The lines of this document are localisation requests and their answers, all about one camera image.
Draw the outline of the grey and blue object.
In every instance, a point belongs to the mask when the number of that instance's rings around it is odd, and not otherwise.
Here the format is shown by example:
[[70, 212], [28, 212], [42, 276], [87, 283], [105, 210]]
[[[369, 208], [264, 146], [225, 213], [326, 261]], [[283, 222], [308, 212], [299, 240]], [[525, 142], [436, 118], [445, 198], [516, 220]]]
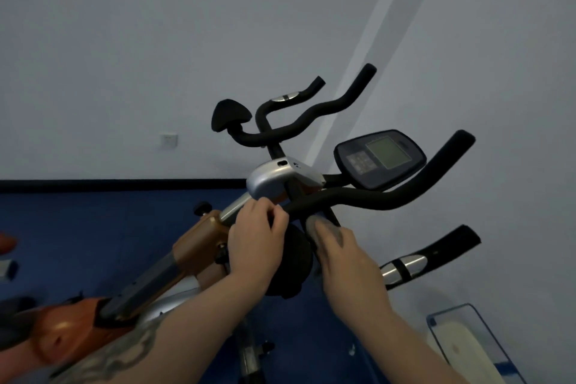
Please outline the grey and blue object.
[[10, 283], [16, 277], [20, 265], [12, 259], [0, 259], [0, 284]]

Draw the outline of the grey wiping cloth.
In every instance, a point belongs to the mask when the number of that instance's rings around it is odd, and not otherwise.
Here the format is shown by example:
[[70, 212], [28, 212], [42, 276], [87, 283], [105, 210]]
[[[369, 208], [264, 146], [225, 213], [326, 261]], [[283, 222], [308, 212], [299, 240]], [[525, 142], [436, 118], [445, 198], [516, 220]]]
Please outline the grey wiping cloth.
[[338, 245], [343, 248], [343, 236], [341, 228], [330, 220], [320, 216], [320, 215], [312, 215], [306, 219], [306, 233], [311, 237], [315, 246], [316, 246], [316, 256], [318, 259], [322, 256], [326, 256], [326, 247], [321, 239], [321, 236], [318, 232], [317, 225], [322, 224], [324, 227], [331, 233], [331, 235], [335, 238], [335, 241]]

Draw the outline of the person's left hand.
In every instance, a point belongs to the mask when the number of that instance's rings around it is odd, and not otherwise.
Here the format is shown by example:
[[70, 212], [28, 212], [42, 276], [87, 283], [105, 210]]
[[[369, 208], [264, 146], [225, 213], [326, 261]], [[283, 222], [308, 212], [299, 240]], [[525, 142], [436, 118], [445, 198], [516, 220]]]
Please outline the person's left hand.
[[250, 232], [245, 204], [229, 231], [227, 248], [231, 275], [268, 288], [282, 261], [285, 232]]

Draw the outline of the silver handlebar bracket cover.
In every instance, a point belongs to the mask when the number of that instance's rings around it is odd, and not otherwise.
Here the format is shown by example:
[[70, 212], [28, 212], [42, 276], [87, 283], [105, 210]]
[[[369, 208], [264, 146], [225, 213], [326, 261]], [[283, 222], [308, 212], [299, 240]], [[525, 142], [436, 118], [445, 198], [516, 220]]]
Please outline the silver handlebar bracket cover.
[[274, 200], [285, 193], [284, 184], [292, 178], [313, 189], [321, 189], [326, 183], [325, 177], [313, 167], [284, 156], [254, 169], [247, 178], [247, 191], [255, 200], [263, 197]]

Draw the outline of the black bike console display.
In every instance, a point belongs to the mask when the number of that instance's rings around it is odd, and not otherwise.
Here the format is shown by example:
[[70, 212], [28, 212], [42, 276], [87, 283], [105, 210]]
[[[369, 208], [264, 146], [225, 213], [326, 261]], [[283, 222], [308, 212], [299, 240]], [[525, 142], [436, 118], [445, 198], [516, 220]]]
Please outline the black bike console display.
[[428, 162], [413, 139], [394, 129], [343, 141], [334, 148], [334, 159], [349, 184], [367, 191], [401, 184]]

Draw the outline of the clear plastic container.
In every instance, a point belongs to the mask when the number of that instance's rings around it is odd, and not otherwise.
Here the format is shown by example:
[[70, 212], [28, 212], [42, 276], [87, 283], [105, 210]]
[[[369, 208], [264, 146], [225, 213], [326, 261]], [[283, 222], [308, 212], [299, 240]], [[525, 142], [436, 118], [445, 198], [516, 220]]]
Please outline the clear plastic container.
[[427, 344], [469, 384], [527, 384], [471, 303], [426, 317]]

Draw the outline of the black foam bike handlebar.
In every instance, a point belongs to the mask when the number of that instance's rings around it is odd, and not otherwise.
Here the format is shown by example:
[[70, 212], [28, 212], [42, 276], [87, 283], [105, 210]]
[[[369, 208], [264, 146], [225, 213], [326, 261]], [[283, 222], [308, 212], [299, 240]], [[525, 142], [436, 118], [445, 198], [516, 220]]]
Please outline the black foam bike handlebar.
[[[317, 77], [303, 91], [282, 95], [261, 104], [256, 111], [258, 133], [246, 132], [242, 128], [243, 124], [234, 125], [225, 131], [236, 143], [244, 147], [267, 148], [271, 160], [288, 156], [280, 145], [282, 141], [300, 135], [317, 118], [336, 114], [349, 108], [363, 93], [376, 73], [375, 66], [370, 63], [365, 64], [343, 96], [315, 104], [304, 111], [293, 123], [273, 129], [267, 119], [268, 115], [312, 99], [325, 85], [325, 81]], [[306, 233], [305, 227], [309, 216], [322, 213], [326, 219], [331, 220], [331, 208], [339, 205], [373, 211], [391, 211], [406, 206], [430, 190], [473, 146], [475, 141], [471, 133], [458, 130], [436, 155], [427, 160], [426, 165], [420, 171], [401, 184], [385, 191], [357, 189], [349, 184], [340, 172], [339, 174], [322, 174], [326, 183], [321, 189], [307, 187], [292, 178], [284, 184], [285, 193], [271, 201], [276, 204], [286, 202], [283, 207], [284, 211], [289, 214], [291, 221], [297, 220], [301, 223], [314, 253], [316, 246]]]

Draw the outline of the person's left forearm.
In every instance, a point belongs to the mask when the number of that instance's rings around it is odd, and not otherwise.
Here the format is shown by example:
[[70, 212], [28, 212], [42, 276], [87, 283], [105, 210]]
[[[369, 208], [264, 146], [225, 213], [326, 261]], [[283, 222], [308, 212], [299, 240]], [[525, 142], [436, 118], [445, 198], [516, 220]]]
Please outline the person's left forearm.
[[50, 384], [198, 384], [272, 276], [234, 269], [207, 291], [90, 354]]

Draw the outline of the person's right forearm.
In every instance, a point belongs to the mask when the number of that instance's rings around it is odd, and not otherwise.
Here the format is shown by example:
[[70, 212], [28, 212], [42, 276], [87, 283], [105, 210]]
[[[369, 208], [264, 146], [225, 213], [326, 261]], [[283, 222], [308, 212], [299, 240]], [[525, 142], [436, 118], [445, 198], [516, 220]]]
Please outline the person's right forearm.
[[386, 291], [328, 300], [391, 384], [469, 384], [393, 310]]

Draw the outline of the person's right hand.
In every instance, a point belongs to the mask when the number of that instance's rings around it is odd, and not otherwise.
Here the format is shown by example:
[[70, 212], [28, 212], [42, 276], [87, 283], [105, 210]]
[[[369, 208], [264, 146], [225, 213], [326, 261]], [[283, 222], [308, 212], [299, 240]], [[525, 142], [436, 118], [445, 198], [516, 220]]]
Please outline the person's right hand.
[[351, 255], [345, 253], [333, 259], [320, 257], [320, 262], [325, 294], [340, 317], [391, 309], [380, 269], [358, 242], [357, 250]]

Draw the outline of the black elbow pad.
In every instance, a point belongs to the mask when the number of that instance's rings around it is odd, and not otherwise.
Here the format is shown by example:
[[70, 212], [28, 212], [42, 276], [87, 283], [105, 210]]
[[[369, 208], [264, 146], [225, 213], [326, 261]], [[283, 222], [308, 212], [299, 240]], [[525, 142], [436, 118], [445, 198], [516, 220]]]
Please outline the black elbow pad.
[[297, 296], [310, 275], [313, 251], [305, 233], [290, 223], [284, 235], [282, 261], [266, 291], [266, 296], [290, 299]]
[[233, 99], [223, 99], [216, 104], [211, 118], [211, 129], [220, 133], [234, 125], [248, 123], [252, 113], [242, 104]]

